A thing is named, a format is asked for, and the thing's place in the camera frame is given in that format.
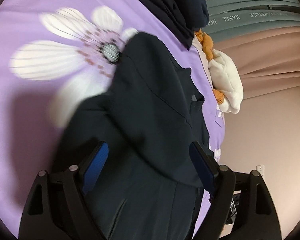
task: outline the curtain fold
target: curtain fold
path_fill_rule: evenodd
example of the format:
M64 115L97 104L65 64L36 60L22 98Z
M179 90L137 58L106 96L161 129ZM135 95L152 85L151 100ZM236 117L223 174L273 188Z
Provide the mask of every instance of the curtain fold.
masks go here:
M300 27L266 30L215 43L232 58L244 99L300 86Z

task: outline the curtain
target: curtain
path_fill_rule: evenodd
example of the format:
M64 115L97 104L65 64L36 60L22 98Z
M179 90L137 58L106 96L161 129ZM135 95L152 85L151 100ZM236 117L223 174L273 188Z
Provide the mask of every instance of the curtain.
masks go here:
M246 34L214 48L236 64L244 99L300 86L300 27Z

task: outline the beige wall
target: beige wall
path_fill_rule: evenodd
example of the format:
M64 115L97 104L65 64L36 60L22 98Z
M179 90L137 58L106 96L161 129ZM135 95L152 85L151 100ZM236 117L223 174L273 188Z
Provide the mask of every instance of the beige wall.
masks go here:
M248 173L265 165L284 238L300 220L300 87L246 99L225 116L220 162Z

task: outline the black jacket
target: black jacket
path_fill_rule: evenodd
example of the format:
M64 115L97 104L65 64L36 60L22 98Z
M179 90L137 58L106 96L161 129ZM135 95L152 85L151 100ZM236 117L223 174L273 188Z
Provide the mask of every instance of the black jacket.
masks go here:
M65 130L53 172L78 164L85 153L73 151L92 138L109 145L85 197L107 239L191 239L203 188L189 145L207 146L209 134L190 73L156 37L139 33L109 90L85 100Z

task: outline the white plush toy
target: white plush toy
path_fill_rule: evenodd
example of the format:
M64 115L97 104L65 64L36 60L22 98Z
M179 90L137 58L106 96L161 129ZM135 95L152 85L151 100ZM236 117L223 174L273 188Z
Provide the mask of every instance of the white plush toy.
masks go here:
M213 87L225 95L219 105L224 113L237 114L243 100L243 87L238 70L232 59L225 53L213 49L213 59L209 61L209 72Z

